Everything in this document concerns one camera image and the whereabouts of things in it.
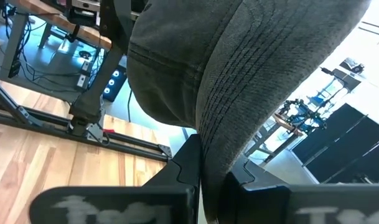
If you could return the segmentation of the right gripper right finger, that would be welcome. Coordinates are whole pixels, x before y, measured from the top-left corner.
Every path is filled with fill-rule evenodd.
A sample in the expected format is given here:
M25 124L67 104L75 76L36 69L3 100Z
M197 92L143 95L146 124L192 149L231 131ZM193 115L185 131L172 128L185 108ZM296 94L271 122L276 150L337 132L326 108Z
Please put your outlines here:
M379 224L379 184L287 184L245 157L228 173L219 223Z

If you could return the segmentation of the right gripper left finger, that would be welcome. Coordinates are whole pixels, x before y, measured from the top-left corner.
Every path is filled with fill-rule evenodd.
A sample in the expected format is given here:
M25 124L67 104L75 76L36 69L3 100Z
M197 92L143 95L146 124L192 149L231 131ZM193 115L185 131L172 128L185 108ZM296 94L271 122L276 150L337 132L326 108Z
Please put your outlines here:
M32 224L196 223L200 137L193 134L141 187L69 186L48 189L30 204Z

